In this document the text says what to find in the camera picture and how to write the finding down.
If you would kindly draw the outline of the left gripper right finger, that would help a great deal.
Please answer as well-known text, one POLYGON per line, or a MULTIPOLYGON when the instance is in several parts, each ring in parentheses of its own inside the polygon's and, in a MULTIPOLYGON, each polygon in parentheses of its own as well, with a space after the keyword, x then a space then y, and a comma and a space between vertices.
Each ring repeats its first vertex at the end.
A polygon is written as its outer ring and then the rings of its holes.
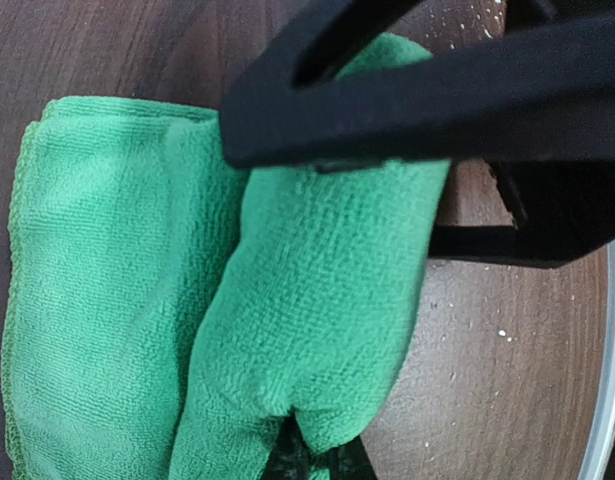
POLYGON ((360 436, 329 451, 331 480, 377 480, 360 436))

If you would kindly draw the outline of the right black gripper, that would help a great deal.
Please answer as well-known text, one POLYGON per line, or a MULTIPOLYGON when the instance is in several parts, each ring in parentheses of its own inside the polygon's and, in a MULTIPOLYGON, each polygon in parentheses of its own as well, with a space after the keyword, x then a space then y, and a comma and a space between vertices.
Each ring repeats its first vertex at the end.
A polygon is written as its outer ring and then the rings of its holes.
POLYGON ((615 239, 615 1, 511 1, 489 152, 511 225, 436 226, 429 257, 557 268, 615 239))

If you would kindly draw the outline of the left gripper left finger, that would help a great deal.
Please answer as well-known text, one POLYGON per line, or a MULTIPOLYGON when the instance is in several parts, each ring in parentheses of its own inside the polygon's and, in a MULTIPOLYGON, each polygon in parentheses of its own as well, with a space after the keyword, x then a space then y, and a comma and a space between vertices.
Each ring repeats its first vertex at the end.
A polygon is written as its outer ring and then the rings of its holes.
POLYGON ((311 472, 309 450, 294 417, 287 417, 280 428, 261 480, 308 480, 311 472))

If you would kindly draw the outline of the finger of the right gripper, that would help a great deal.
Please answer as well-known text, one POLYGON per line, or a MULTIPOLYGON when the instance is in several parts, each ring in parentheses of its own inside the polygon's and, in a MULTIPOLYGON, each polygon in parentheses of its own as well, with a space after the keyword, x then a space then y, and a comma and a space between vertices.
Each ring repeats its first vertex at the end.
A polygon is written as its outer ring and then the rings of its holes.
POLYGON ((537 27, 341 75, 410 8, 408 1, 309 3, 224 97, 227 163, 615 161, 615 1, 555 1, 537 27))

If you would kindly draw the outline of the green microfiber towel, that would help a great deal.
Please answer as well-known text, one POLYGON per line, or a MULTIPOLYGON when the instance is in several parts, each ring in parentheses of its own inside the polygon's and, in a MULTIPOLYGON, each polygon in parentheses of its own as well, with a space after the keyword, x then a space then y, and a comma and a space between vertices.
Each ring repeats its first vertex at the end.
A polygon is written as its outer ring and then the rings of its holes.
POLYGON ((236 171, 216 113, 70 96, 26 129, 1 353, 16 479, 257 479, 402 368, 449 165, 236 171))

